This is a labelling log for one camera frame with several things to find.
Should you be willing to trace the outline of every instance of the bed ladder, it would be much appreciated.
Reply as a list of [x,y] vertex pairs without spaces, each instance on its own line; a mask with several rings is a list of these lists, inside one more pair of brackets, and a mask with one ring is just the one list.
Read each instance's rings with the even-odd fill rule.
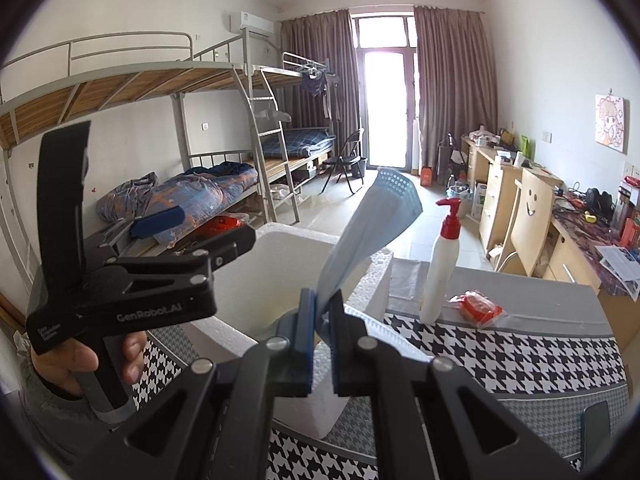
[[[265,132],[261,132],[258,128],[257,118],[255,116],[255,106],[254,103],[256,101],[266,101],[273,102],[273,106],[276,111],[278,111],[278,102],[276,101],[276,97],[271,89],[271,85],[267,81],[267,77],[264,75],[262,70],[257,71],[260,75],[260,82],[264,89],[269,93],[268,96],[265,97],[255,97],[254,96],[254,82],[251,75],[247,76],[247,88],[244,87],[240,77],[236,70],[232,70],[231,73],[234,76],[234,81],[236,82],[236,86],[239,91],[241,91],[242,96],[244,97],[244,106],[246,107],[247,113],[249,114],[249,129],[251,131],[252,143],[254,145],[254,160],[256,163],[256,170],[258,170],[258,175],[260,176],[260,182],[262,183],[262,199],[267,201],[267,211],[270,218],[265,218],[265,221],[273,221],[277,222],[276,208],[281,204],[284,204],[287,200],[291,200],[291,206],[293,207],[293,215],[296,218],[296,223],[300,222],[300,213],[298,211],[298,202],[296,201],[296,187],[293,184],[293,177],[291,176],[291,169],[289,167],[289,155],[287,155],[287,146],[284,140],[284,131],[282,129],[282,122],[277,121],[278,127],[273,130],[267,130]],[[264,152],[262,151],[262,143],[260,142],[261,137],[269,136],[269,135],[277,135],[278,141],[280,142],[280,153],[282,154],[282,163],[280,164],[280,168],[284,168],[285,175],[287,177],[287,186],[289,187],[289,192],[287,195],[278,200],[276,204],[273,200],[273,196],[271,196],[271,188],[269,186],[269,177],[267,175],[266,163],[264,160]]]

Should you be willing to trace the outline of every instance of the door handle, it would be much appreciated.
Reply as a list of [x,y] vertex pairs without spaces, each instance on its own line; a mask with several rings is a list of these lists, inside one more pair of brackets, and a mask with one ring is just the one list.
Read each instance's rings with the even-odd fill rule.
[[566,272],[566,275],[569,277],[571,282],[576,283],[575,278],[572,276],[571,271],[569,270],[569,267],[567,267],[566,264],[562,264],[562,268],[564,269],[564,272]]

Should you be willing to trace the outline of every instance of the white bottle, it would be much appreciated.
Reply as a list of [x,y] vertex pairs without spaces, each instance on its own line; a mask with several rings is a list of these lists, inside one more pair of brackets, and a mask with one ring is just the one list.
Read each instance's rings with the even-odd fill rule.
[[447,299],[447,287],[449,280],[456,268],[458,253],[460,252],[460,219],[458,208],[459,198],[444,198],[438,200],[438,205],[448,205],[451,210],[442,222],[440,236],[433,244],[431,251],[431,263],[427,273],[427,282],[424,285],[422,305],[420,306],[420,322],[432,324],[438,319],[442,311],[442,303]]

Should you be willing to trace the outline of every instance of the brown curtain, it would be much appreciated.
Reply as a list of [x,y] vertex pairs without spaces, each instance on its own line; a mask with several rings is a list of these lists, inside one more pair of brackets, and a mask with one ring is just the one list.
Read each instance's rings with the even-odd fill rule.
[[[348,10],[324,12],[282,22],[282,49],[319,62],[329,61],[329,69],[338,76],[337,91],[332,91],[332,119],[336,148],[360,126],[358,66],[353,47],[351,17]],[[313,97],[300,86],[284,91],[284,111],[291,114],[292,128],[328,124],[322,98]]]
[[420,74],[420,161],[436,168],[447,132],[496,132],[494,58],[479,12],[414,7]]

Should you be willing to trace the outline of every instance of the anime drawing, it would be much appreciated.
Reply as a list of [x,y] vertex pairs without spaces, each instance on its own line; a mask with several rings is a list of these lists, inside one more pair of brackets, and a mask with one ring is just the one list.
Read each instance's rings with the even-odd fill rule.
[[622,97],[596,95],[596,142],[623,151],[625,112]]

